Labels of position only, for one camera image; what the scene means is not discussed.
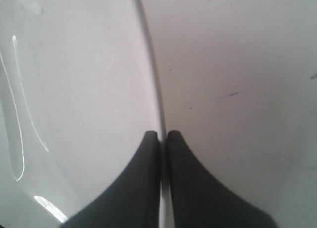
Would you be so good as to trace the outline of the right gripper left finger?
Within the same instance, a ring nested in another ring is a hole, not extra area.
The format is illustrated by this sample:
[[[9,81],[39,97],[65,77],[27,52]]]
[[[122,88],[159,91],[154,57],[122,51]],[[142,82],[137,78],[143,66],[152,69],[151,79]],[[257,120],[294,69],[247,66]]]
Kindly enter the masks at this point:
[[[119,177],[97,199],[61,227],[159,227],[160,159],[158,134],[147,131]]]

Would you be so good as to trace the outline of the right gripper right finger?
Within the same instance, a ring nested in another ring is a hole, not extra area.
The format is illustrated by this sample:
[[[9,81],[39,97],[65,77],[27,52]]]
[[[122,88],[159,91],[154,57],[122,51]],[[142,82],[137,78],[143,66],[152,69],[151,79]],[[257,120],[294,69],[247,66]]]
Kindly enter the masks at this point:
[[[237,196],[209,173],[181,132],[168,133],[167,153],[175,227],[277,227],[269,214]]]

